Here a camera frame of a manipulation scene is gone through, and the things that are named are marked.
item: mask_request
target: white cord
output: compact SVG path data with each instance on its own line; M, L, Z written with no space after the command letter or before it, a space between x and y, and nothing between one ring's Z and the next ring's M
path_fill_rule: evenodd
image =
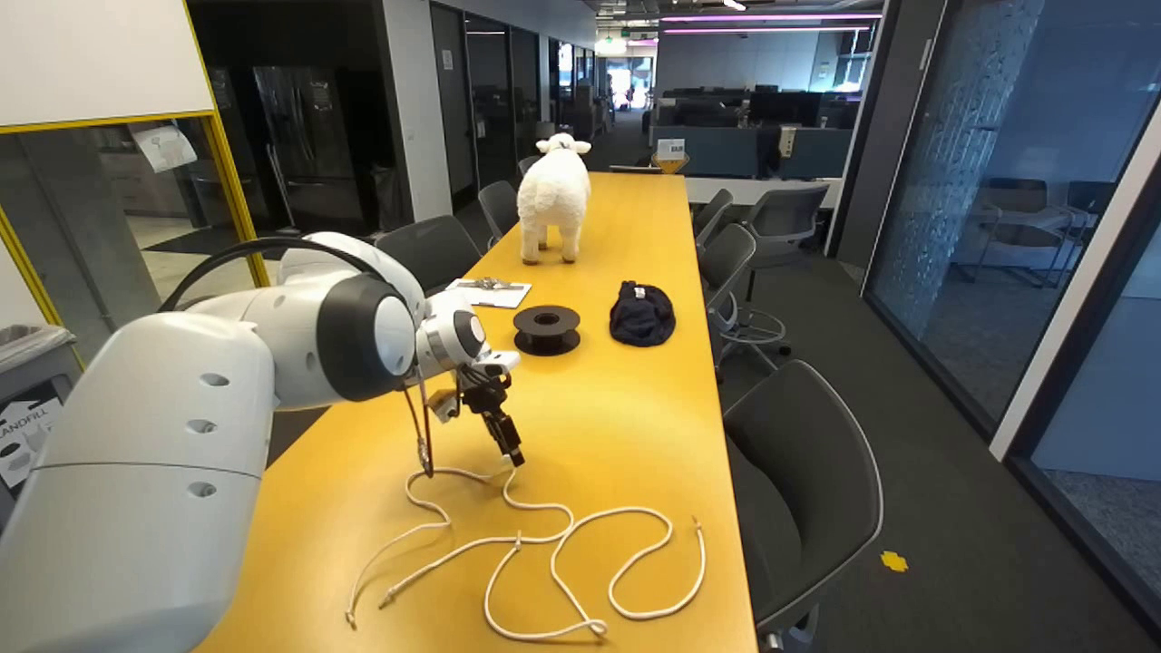
M467 479L467 483L487 483L484 475L462 471L462 467L438 467L435 475L462 475L462 479ZM574 587L568 587L567 577L557 574L557 556L561 556L561 550L567 550L585 528L590 528L590 524L597 524L597 518L618 518L618 516L647 516L647 518L652 518L652 524L664 528L659 542L652 542L652 545L637 550L633 556L629 556L629 559L618 565L618 574L609 577L609 586L607 586L607 599L609 599L609 605L612 605L625 621L659 621L659 617L673 617L673 612L682 612L682 610L700 597L705 574L708 574L708 550L705 550L705 530L700 530L695 524L694 524L694 535L695 535L695 577L694 577L688 593L685 593L677 603L670 603L670 605L629 610L629 605L618 599L618 586L621 586L641 559L648 559L648 556L656 556L659 550L670 545L673 524L670 524L664 511L648 510L648 504L621 504L621 510L603 510L603 511L590 511L590 516L578 518L578 516L574 516L567 504L557 504L557 502L516 502L516 496L510 496L516 475L520 475L520 471L510 471L506 483L504 483L504 504L516 510L516 511L557 511L557 516L567 516L567 528L561 528L557 535L550 535L550 539L527 539L527 535L516 535L516 539L476 539L476 542L467 542L467 545L462 545L462 550L453 550L453 553L425 563L421 571L407 574L404 580L394 580L394 586L386 593L386 599L380 599L378 610L390 605L409 586L416 586L421 577L435 574L438 565L445 565L445 563L453 563L453 559L462 559L462 556L467 556L467 553L476 553L476 550L506 545L504 559L494 565L494 574L491 574L491 580L487 580L487 593L484 593L484 617L487 617L487 623L491 623L502 640L516 640L516 643L550 643L550 640L567 640L567 637L574 637L574 632L590 632L594 640L603 640L603 637L607 637L607 621L590 617L590 612L585 610L585 603L574 597ZM435 511L438 524L409 528L409 530L404 530L400 539L390 539L386 550L378 550L378 553L371 556L371 563L366 563L361 574L358 574L358 587L354 587L354 597L353 597L353 605L349 605L349 612L343 612L349 628L354 628L358 599L361 599L361 593L378 580L378 577L371 577L371 571L380 563L380 556L386 556L389 550L394 550L400 542L407 542L407 539L413 539L413 535L425 535L425 530L450 530L450 516L445 516L435 502L425 502L425 496L413 495L413 483L416 483L416 479L429 479L429 475L425 475L425 471L409 475L407 485L404 485L404 495L407 495L409 504L416 504L416 510L425 510L425 511ZM523 545L555 545L555 550L550 550L550 580L555 580L555 587L568 599L568 605L578 610L578 617L580 617L578 623L567 623L567 628L555 628L555 632L516 632L516 628L504 628L504 623L496 621L496 612L494 612L494 587L496 587L502 574L506 571L506 563L520 556Z

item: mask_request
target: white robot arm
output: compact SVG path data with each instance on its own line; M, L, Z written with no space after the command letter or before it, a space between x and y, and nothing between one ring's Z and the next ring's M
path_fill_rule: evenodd
M144 315L93 355L0 542L0 650L193 650L227 605L275 409L456 369L523 460L496 409L510 359L476 315L432 315L361 241L309 245L275 286Z

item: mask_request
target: tape roll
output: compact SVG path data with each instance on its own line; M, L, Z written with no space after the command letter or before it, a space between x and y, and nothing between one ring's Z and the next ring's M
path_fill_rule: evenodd
M516 311L516 349L529 355L561 355L580 344L580 315L567 304L532 304Z

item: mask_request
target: gray carpet floor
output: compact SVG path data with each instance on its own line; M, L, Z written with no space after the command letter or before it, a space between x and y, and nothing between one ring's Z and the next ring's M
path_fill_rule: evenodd
M861 413L886 475L886 535L828 599L817 653L1161 650L835 261L769 268L754 303ZM754 373L729 359L722 391ZM877 553L912 571L887 574Z

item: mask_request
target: tangled cable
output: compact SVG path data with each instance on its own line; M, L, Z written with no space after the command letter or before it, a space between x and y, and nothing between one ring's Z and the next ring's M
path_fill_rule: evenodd
M484 475L462 471L462 467L435 467L435 475L456 475L456 479L467 479L467 483L484 483L484 485L487 485ZM389 597L378 603L378 610L390 605L409 586L416 586L421 577L435 574L438 565L445 565L445 563L453 563L453 559L462 559L462 556L467 556L467 553L476 553L476 550L506 545L504 559L494 565L494 574L491 574L491 580L487 580L487 593L484 593L484 617L487 617L487 623L491 623L496 637L516 640L516 643L550 643L550 640L567 640L567 637L574 637L574 632L590 632L594 640L603 640L603 637L607 637L607 621L590 617L590 612L585 610L585 603L574 597L574 587L568 587L567 577L557 574L557 556L567 553L567 545L568 545L585 528L590 528L590 524L597 524L597 518L618 518L618 516L647 516L647 518L652 518L652 524L664 528L664 535L659 535L652 545L647 545L647 550L637 550L633 556L629 556L629 559L618 565L618 574L609 577L609 586L607 586L607 599L609 599L609 605L612 605L625 621L659 621L659 617L673 617L673 612L682 612L682 610L695 599L695 593L705 587L708 553L705 553L705 530L700 530L700 524L694 524L694 535L695 535L695 577L694 577L688 593L685 593L677 603L659 605L659 610L629 610L629 605L618 599L618 586L630 574L630 565L637 565L641 559L656 556L659 550L667 550L667 545L673 542L673 524L670 524L664 511L648 510L648 504L618 504L618 510L603 510L603 511L590 511L590 516L580 516L580 518L578 518L574 510L567 510L567 504L557 504L557 502L516 502L516 496L510 496L516 475L520 475L520 471L510 467L510 475L504 479L504 504L516 510L516 511L557 511L557 516L567 516L567 528L561 528L557 535L546 535L546 539L510 535L510 539L476 539L476 542L464 542L464 545L456 545L453 553L445 553L445 556L425 563L421 571L407 574L404 580L394 580L394 586L389 587ZM413 483L416 483L416 479L429 479L429 475L425 475L425 471L413 471L413 475L407 479L404 495L407 495L407 502L409 502L413 510L432 511L435 524L416 524L416 528L389 539L389 542L361 563L358 586L354 586L353 603L349 603L349 612L343 612L343 621L349 621L353 632L358 628L358 621L354 621L358 603L361 603L366 587L378 580L371 571L373 571L400 542L409 542L409 539L429 535L429 530L450 530L445 510L413 495ZM546 571L546 574L550 574L555 587L567 597L567 603L578 610L578 617L580 617L578 623L567 623L567 628L555 628L555 632L516 632L516 628L504 628L504 623L496 621L496 612L494 612L496 580L502 580L502 574L506 571L506 563L520 556L520 550L527 550L527 545L550 545L550 571Z

